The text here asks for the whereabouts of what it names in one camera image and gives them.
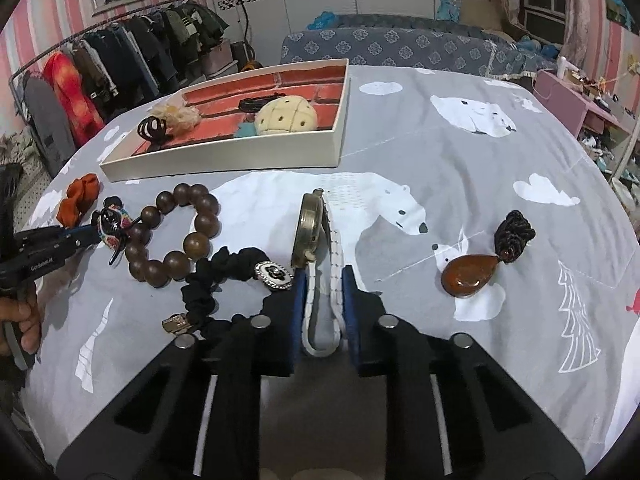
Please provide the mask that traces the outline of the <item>person's left hand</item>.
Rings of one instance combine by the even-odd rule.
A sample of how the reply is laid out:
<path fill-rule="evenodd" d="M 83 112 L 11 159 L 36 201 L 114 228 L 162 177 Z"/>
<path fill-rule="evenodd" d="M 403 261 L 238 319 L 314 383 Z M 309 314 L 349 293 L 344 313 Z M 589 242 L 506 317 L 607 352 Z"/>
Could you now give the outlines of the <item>person's left hand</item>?
<path fill-rule="evenodd" d="M 41 313 L 34 282 L 26 286 L 23 299 L 1 297 L 0 320 L 1 323 L 16 323 L 21 333 L 22 349 L 29 354 L 36 353 L 40 346 Z"/>

